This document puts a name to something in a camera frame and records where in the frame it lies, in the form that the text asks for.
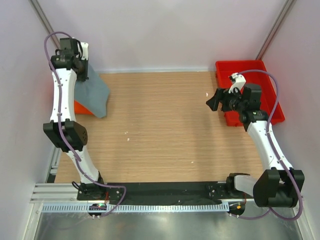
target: white cable tray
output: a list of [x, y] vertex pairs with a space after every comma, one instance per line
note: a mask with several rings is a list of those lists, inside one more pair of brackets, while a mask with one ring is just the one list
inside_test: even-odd
[[[108, 204], [104, 210], [89, 210], [93, 203], [44, 203], [42, 213], [104, 213], [110, 211], [114, 205]], [[228, 212], [229, 203], [218, 205], [119, 205], [114, 213], [181, 213], [181, 212]]]

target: orange object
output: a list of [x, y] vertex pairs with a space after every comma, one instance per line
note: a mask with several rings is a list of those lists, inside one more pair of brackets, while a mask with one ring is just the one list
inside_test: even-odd
[[74, 113], [75, 114], [87, 114], [87, 115], [93, 115], [92, 112], [90, 112], [88, 109], [86, 109], [84, 106], [82, 106], [77, 101], [74, 101]]

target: metal pole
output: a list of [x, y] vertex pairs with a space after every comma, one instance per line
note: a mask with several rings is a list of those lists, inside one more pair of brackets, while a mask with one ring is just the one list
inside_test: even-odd
[[[42, 23], [44, 29], [46, 30], [46, 32], [48, 34], [51, 34], [54, 32], [54, 29], [52, 28], [45, 12], [43, 11], [43, 9], [41, 8], [38, 0], [28, 0], [29, 3], [31, 4], [32, 8], [34, 9], [36, 15], [38, 16], [40, 22]], [[53, 35], [51, 37], [52, 41], [53, 41], [53, 44], [55, 45], [55, 47], [57, 49], [59, 49], [60, 47], [60, 42], [59, 42], [59, 39], [56, 35]]]
[[256, 56], [256, 60], [261, 60], [267, 49], [270, 47], [272, 41], [274, 40], [275, 36], [277, 35], [280, 27], [282, 26], [282, 24], [284, 23], [286, 17], [288, 16], [289, 12], [291, 11], [291, 9], [293, 8], [294, 4], [296, 3], [297, 0], [287, 0], [285, 2], [285, 4], [283, 5], [283, 8], [279, 14], [279, 16], [277, 17], [274, 25], [272, 26], [267, 38], [265, 39], [258, 55]]

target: metal profile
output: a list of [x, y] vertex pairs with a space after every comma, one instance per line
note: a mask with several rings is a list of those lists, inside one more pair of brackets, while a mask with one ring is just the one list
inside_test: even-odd
[[50, 167], [48, 169], [48, 173], [46, 176], [46, 183], [54, 183], [55, 178], [57, 175], [58, 171], [58, 166], [60, 162], [60, 157], [61, 157], [61, 149], [56, 148], [55, 146], [52, 146], [52, 154], [51, 154], [51, 161], [50, 161]]
[[30, 203], [66, 203], [77, 200], [78, 190], [71, 184], [38, 183]]
[[[293, 208], [294, 215], [297, 215], [298, 211], [299, 211], [298, 206]], [[316, 239], [307, 218], [306, 208], [303, 209], [302, 215], [298, 218], [296, 222], [298, 224], [298, 227], [300, 229], [303, 239], [308, 239], [308, 240]]]
[[[38, 16], [40, 22], [42, 23], [45, 31], [48, 34], [51, 34], [54, 32], [54, 29], [52, 28], [45, 12], [43, 11], [42, 7], [40, 6], [38, 0], [29, 0], [29, 3], [31, 4], [32, 8], [34, 9], [36, 15]], [[60, 43], [59, 43], [59, 39], [56, 35], [53, 35], [51, 37], [53, 44], [55, 45], [55, 47], [57, 49], [59, 49]]]
[[290, 13], [291, 9], [293, 8], [293, 6], [295, 5], [297, 0], [286, 0], [278, 17], [275, 20], [275, 23], [273, 24], [268, 36], [266, 37], [258, 55], [256, 56], [256, 60], [262, 60], [262, 58], [264, 57], [264, 55], [266, 54], [268, 48], [270, 47], [272, 41], [274, 40], [274, 38], [276, 37], [280, 27], [282, 26], [282, 24], [284, 23], [286, 17], [288, 16], [288, 14]]
[[23, 240], [33, 240], [35, 238], [43, 204], [30, 204], [30, 208], [31, 211], [29, 215], [28, 224], [24, 232]]

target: red plastic tray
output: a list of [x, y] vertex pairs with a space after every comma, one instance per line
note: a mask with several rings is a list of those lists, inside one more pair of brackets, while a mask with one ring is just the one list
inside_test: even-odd
[[[216, 76], [217, 83], [220, 88], [230, 88], [232, 83], [229, 76], [233, 73], [239, 73], [244, 70], [259, 69], [266, 71], [264, 62], [261, 60], [247, 60], [247, 61], [217, 61]], [[276, 101], [276, 93], [269, 77], [260, 72], [249, 72], [243, 75], [247, 83], [259, 84], [261, 86], [261, 110], [264, 110], [270, 115], [272, 108]], [[239, 114], [235, 111], [226, 112], [224, 114], [226, 124], [228, 126], [237, 127], [243, 124], [239, 121]], [[271, 123], [273, 125], [281, 123], [285, 120], [284, 113], [277, 105]]]

